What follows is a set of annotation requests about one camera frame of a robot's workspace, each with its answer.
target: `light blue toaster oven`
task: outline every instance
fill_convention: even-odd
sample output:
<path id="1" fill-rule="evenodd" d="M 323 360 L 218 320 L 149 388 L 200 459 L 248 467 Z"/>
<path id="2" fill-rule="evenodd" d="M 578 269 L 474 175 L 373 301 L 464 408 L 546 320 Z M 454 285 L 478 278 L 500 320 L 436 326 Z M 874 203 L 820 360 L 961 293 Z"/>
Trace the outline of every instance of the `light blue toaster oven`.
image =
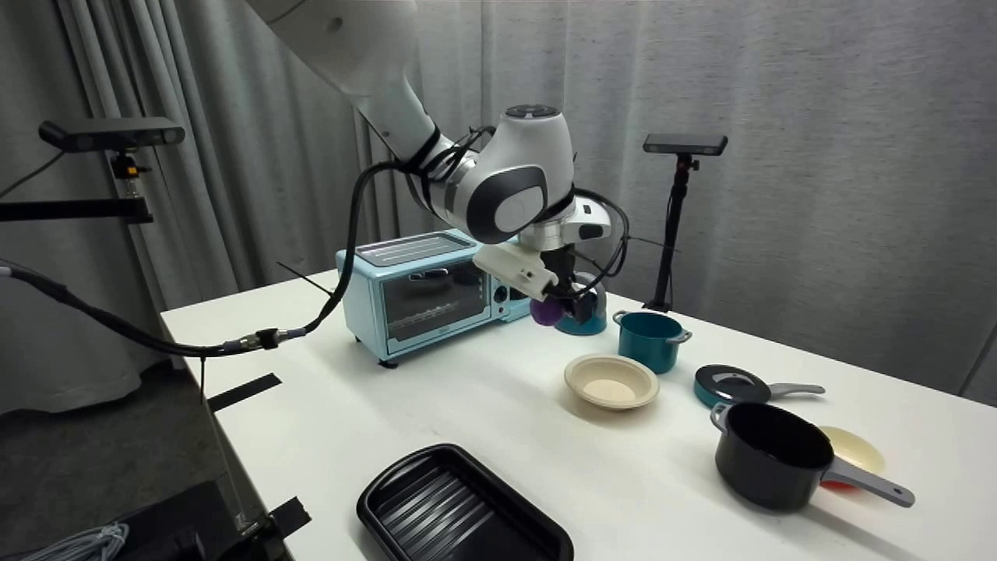
<path id="1" fill-rule="evenodd" d="M 345 326 L 381 365 L 438 346 L 459 334 L 530 313 L 530 300 L 498 285 L 469 257 L 462 231 L 377 239 L 355 250 L 343 300 Z"/>

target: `power cord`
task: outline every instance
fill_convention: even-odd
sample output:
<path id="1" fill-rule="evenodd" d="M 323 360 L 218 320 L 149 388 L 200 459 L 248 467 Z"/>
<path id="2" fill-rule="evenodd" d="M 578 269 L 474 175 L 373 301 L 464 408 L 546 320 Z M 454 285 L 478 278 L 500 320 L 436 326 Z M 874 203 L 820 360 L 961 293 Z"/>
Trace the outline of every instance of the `power cord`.
<path id="1" fill-rule="evenodd" d="M 302 325 L 296 331 L 266 326 L 266 331 L 255 331 L 255 334 L 245 334 L 240 338 L 227 338 L 227 342 L 218 342 L 218 346 L 185 346 L 185 342 L 171 342 L 171 338 L 152 337 L 152 334 L 135 326 L 129 320 L 85 301 L 68 285 L 42 278 L 36 270 L 15 269 L 15 265 L 10 265 L 3 257 L 0 257 L 0 278 L 22 280 L 22 284 L 34 285 L 36 293 L 42 293 L 42 295 L 49 295 L 49 300 L 57 300 L 57 301 L 61 301 L 68 307 L 85 312 L 88 317 L 94 317 L 95 325 L 110 326 L 112 334 L 122 334 L 122 337 L 128 337 L 128 338 L 135 338 L 135 342 L 140 342 L 146 350 L 166 353 L 166 355 L 191 355 L 191 357 L 201 357 L 204 360 L 204 357 L 218 357 L 218 355 L 243 355 L 243 353 L 255 353 L 255 350 L 276 350 L 283 338 L 299 338 L 299 337 L 311 334 L 340 304 L 340 300 L 345 295 L 347 278 L 351 278 L 355 244 L 357 244 L 357 216 L 361 216 L 364 190 L 373 184 L 373 175 L 391 170 L 391 168 L 402 168 L 402 161 L 377 161 L 377 165 L 364 168 L 357 175 L 357 180 L 351 184 L 345 257 L 343 257 L 343 270 L 340 270 L 337 291 L 328 295 L 323 307 L 307 325 Z"/>
<path id="2" fill-rule="evenodd" d="M 617 278 L 617 273 L 623 270 L 627 251 L 630 251 L 630 245 L 627 245 L 627 244 L 630 244 L 630 216 L 627 216 L 613 200 L 606 200 L 606 195 L 600 195 L 600 192 L 594 192 L 594 190 L 577 187 L 577 192 L 578 192 L 578 195 L 588 195 L 588 200 L 594 200 L 594 203 L 600 203 L 600 205 L 606 205 L 606 209 L 620 219 L 620 224 L 623 224 L 613 254 L 610 254 L 606 265 L 600 265 L 597 273 L 583 285 L 583 291 L 588 293 L 588 291 L 597 285 L 604 278 Z"/>
<path id="3" fill-rule="evenodd" d="M 209 357 L 204 355 L 200 355 L 195 386 L 201 396 L 209 396 Z"/>
<path id="4" fill-rule="evenodd" d="M 648 245 L 663 245 L 663 239 L 654 239 L 654 237 L 630 237 L 636 244 L 648 244 Z M 677 301 L 677 273 L 670 273 L 670 284 L 667 284 L 667 307 L 673 307 Z"/>
<path id="5" fill-rule="evenodd" d="M 495 133 L 493 123 L 486 127 L 469 127 L 467 138 L 462 138 L 459 143 L 452 143 L 447 149 L 436 153 L 433 158 L 424 158 L 426 153 L 424 149 L 433 149 L 438 130 L 433 130 L 433 138 L 424 143 L 424 149 L 414 157 L 418 165 L 402 165 L 406 175 L 414 175 L 420 190 L 412 190 L 412 195 L 429 209 L 433 209 L 433 184 L 443 184 L 454 175 L 454 168 L 462 165 L 462 158 L 469 153 L 469 145 L 486 138 L 486 133 Z"/>
<path id="6" fill-rule="evenodd" d="M 49 157 L 47 161 L 39 161 L 36 168 L 32 168 L 27 175 L 22 175 L 18 180 L 5 184 L 0 190 L 0 200 L 15 192 L 22 184 L 34 180 L 36 175 L 42 175 L 47 168 L 51 168 L 65 153 L 59 149 L 57 157 Z"/>

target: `toaster oven window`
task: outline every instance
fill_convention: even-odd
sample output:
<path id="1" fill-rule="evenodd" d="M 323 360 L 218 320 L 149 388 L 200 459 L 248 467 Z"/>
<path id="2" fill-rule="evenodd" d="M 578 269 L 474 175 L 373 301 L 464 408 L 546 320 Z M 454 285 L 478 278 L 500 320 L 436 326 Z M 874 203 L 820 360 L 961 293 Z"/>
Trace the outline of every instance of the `toaster oven window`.
<path id="1" fill-rule="evenodd" d="M 486 312 L 486 273 L 474 263 L 426 269 L 395 278 L 384 291 L 385 334 L 412 338 L 418 334 L 454 325 Z"/>

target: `purple object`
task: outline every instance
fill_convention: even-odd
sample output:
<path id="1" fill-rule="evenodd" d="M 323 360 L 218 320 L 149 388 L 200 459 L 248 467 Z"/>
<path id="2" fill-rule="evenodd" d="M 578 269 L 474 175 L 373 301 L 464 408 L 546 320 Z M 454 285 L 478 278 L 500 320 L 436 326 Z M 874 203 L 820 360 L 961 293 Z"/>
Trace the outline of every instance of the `purple object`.
<path id="1" fill-rule="evenodd" d="M 546 301 L 530 301 L 530 313 L 535 325 L 558 325 L 561 320 L 561 304 L 546 300 Z"/>

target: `small pan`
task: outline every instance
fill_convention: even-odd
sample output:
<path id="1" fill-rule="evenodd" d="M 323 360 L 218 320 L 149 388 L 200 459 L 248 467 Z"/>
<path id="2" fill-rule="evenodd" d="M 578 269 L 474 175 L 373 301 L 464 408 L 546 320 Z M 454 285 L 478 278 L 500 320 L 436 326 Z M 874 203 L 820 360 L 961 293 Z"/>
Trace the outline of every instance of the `small pan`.
<path id="1" fill-rule="evenodd" d="M 731 365 L 704 365 L 693 370 L 693 396 L 700 404 L 715 403 L 770 403 L 784 396 L 822 396 L 816 383 L 764 383 L 749 370 Z"/>

